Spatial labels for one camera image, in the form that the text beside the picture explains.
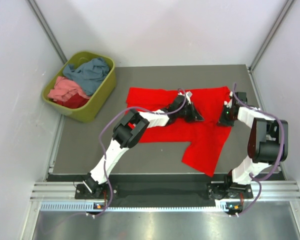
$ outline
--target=floor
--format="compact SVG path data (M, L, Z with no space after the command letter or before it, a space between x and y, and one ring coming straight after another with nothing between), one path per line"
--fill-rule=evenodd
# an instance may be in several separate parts
M103 127L126 107L130 87L153 89L196 89L228 86L237 82L237 90L247 93L248 103L257 99L245 65L120 67L116 69L117 86L90 123L66 118L59 144L54 174L86 174L102 157L98 135ZM107 146L112 129L103 136ZM215 173L228 173L247 155L250 129L236 122L225 143ZM181 162L188 142L138 144L125 153L112 173L195 173Z
M289 202L257 202L239 218L223 212L108 212L96 219L72 214L40 212L33 239L300 240ZM44 235L39 225L51 233Z

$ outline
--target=blue cloth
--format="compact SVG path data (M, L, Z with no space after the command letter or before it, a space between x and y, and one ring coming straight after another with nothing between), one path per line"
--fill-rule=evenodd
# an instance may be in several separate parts
M94 58L80 65L77 69L73 64L64 67L62 73L68 79L75 81L87 94L92 96L110 71L102 57Z

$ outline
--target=white panel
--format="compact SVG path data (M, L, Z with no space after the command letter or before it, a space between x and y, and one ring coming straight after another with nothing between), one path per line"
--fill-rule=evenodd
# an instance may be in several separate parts
M65 55L118 66L251 64L285 0L37 0Z
M265 107L289 124L287 173L300 187L300 0L255 70Z
M62 66L27 2L0 1L0 239L21 233L59 114L41 100Z

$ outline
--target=red fabric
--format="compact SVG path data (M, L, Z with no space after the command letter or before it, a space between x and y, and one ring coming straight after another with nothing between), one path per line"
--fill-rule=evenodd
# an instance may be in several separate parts
M191 142L184 152L182 162L212 177L222 147L231 131L231 127L217 126L224 101L229 101L230 90L224 86L188 91L192 92L191 101L204 121L187 123L179 118L165 127L148 128L140 143ZM177 93L176 90L131 87L126 99L127 107L155 111L171 104Z
M89 99L80 96L78 93L69 98L68 101L57 100L56 103L70 109L77 109L85 105Z

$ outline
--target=green basket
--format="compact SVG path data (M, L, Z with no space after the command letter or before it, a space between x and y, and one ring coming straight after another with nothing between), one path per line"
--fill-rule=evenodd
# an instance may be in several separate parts
M95 93L91 96L89 101L82 107L79 108L68 108L65 106L61 106L55 103L52 99L48 98L48 93L51 89L54 88L57 77L63 76L62 71L65 66L68 64L74 64L74 67L77 68L80 65L89 62L92 59L102 57L105 62L110 67L109 74L103 80L99 88L95 91ZM115 88L117 84L116 74L115 74L115 63L114 61L106 56L101 56L88 51L81 51L77 54L73 55L69 61L61 68L61 70L54 76L54 78L48 83L48 85L44 88L42 92L42 98L45 102L53 106L59 113L69 117L76 119L83 123L88 123L94 120L95 116L101 109L102 105L105 103L107 98L109 97L112 90Z

